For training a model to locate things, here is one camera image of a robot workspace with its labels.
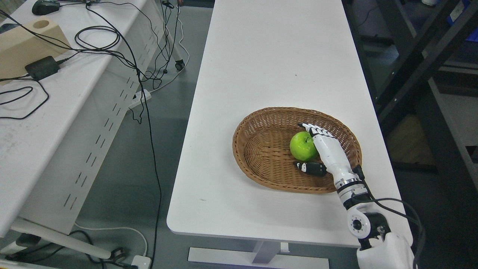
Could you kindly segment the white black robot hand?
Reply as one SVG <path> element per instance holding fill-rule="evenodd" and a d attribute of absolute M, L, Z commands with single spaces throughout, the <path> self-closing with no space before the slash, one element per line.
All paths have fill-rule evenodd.
<path fill-rule="evenodd" d="M 337 189 L 351 182 L 360 181 L 360 177 L 353 172 L 340 141 L 330 131 L 308 123 L 298 123 L 298 126 L 303 127 L 312 136 L 322 163 L 295 161 L 294 167 L 312 176 L 324 177 L 330 173 Z"/>

